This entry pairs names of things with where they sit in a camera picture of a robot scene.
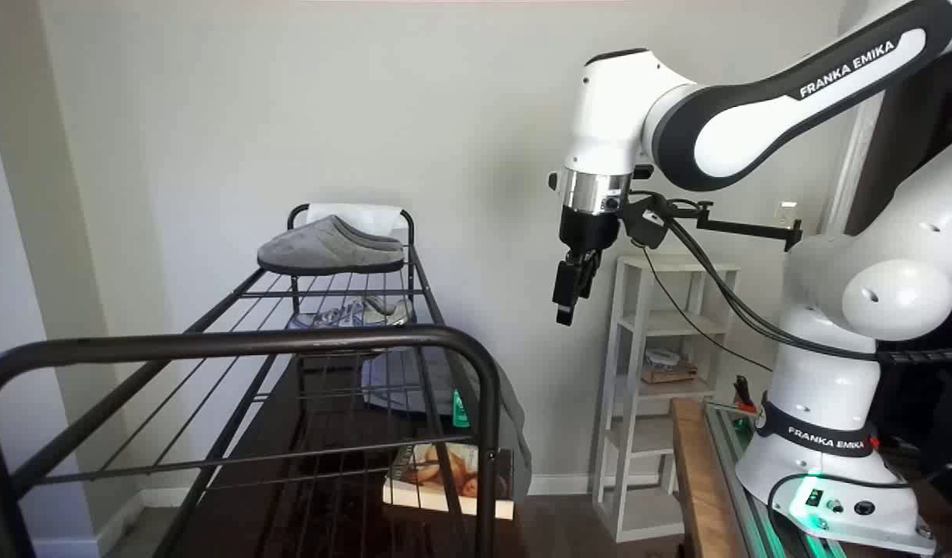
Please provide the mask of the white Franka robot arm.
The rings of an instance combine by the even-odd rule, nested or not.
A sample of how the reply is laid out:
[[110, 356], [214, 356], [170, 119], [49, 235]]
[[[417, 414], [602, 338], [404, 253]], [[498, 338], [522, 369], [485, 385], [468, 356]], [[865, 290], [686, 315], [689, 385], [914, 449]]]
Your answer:
[[[952, 53], [952, 0], [869, 0], [862, 17], [810, 58], [761, 79], [701, 86], [652, 48], [582, 64], [552, 301], [559, 319], [590, 293], [618, 235], [656, 244], [680, 229], [661, 195], [633, 197], [647, 171], [694, 192], [745, 180], [777, 145], [844, 109], [924, 74]], [[930, 556], [914, 490], [872, 444], [881, 365], [952, 312], [952, 144], [906, 178], [857, 235], [787, 252], [777, 343], [763, 419], [738, 482], [810, 537]]]

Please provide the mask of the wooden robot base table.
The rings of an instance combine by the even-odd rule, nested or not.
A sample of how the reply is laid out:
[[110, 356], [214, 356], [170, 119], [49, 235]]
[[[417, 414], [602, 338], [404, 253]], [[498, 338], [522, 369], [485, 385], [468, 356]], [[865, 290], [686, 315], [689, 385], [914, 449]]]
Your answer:
[[669, 402], [686, 558], [749, 558], [704, 401]]

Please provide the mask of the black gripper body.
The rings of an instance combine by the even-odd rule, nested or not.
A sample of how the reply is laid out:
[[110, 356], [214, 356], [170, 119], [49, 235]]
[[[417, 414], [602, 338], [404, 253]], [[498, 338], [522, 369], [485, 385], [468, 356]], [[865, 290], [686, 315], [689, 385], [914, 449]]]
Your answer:
[[582, 269], [603, 247], [613, 244], [620, 221], [613, 214], [582, 214], [572, 209], [560, 211], [559, 238], [567, 244], [565, 263]]

